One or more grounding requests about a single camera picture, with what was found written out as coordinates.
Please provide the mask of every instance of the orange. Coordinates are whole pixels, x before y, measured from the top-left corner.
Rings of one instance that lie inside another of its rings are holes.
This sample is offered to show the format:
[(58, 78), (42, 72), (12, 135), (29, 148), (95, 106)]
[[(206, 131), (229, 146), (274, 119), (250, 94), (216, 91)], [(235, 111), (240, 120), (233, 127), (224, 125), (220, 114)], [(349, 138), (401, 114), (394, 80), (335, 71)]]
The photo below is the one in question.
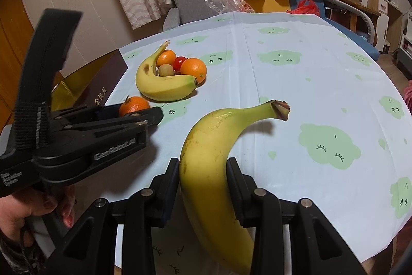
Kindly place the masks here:
[(206, 72), (206, 64), (195, 57), (185, 60), (181, 66), (181, 74), (196, 77), (198, 84), (201, 84), (206, 79)]
[(159, 68), (163, 64), (173, 65), (174, 60), (176, 59), (176, 54), (171, 49), (166, 49), (160, 56), (157, 58), (156, 66)]
[(131, 113), (139, 110), (149, 109), (150, 105), (143, 97), (132, 96), (126, 97), (126, 100), (119, 108), (119, 116), (123, 117), (126, 113)]

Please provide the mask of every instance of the red plastic bag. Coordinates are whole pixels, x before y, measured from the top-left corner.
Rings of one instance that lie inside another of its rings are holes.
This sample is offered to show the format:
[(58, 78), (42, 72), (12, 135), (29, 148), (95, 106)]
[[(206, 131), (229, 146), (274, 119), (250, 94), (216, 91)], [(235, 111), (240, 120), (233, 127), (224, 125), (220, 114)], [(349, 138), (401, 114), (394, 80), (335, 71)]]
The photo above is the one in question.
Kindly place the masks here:
[(298, 3), (296, 9), (286, 12), (291, 14), (316, 14), (319, 17), (321, 16), (321, 12), (313, 0), (302, 0)]

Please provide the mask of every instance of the white tablecloth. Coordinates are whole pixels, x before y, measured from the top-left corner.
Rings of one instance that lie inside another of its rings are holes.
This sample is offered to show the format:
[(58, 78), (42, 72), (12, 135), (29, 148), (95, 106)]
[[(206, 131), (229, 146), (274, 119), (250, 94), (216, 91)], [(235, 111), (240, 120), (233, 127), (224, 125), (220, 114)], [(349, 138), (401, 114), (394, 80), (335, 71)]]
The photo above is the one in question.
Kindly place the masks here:
[[(165, 40), (178, 56), (207, 64), (205, 84), (187, 100), (160, 104), (165, 117), (138, 160), (78, 183), (80, 208), (149, 186), (210, 111), (277, 99), (289, 103), (289, 120), (261, 121), (240, 136), (230, 155), (242, 172), (278, 198), (312, 199), (360, 261), (390, 243), (411, 216), (412, 117), (360, 47), (315, 15), (227, 13), (121, 48), (128, 70), (107, 105), (139, 95), (137, 67)], [(169, 225), (153, 229), (153, 245), (159, 274), (218, 272), (180, 197)]]

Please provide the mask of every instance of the sleeve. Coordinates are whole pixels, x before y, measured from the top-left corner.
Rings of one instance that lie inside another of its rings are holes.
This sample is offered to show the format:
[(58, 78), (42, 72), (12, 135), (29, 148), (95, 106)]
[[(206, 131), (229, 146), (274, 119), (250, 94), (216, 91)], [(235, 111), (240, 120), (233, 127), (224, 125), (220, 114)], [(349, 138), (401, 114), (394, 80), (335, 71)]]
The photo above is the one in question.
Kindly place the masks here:
[[(43, 255), (39, 245), (34, 242), (31, 247), (25, 247), (24, 251), (32, 268), (36, 273), (39, 272), (42, 264), (45, 262), (45, 256)], [(7, 239), (1, 231), (0, 252), (3, 254), (6, 261), (16, 274), (29, 273), (28, 266), (20, 246)]]

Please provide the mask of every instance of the yellow banana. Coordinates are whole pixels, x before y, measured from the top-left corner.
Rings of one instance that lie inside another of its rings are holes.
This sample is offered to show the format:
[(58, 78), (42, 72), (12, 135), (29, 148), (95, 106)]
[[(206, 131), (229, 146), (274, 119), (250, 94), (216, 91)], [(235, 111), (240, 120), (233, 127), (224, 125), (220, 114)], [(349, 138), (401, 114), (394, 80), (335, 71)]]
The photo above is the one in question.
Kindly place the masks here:
[(163, 43), (155, 53), (145, 59), (136, 73), (136, 86), (146, 97), (158, 102), (179, 101), (197, 88), (196, 77), (190, 75), (156, 75), (156, 60), (169, 45)]
[(202, 245), (219, 263), (240, 275), (250, 272), (253, 241), (236, 220), (226, 181), (226, 160), (240, 133), (255, 121), (286, 121), (285, 102), (247, 109), (221, 109), (200, 119), (183, 144), (180, 180), (190, 223)]

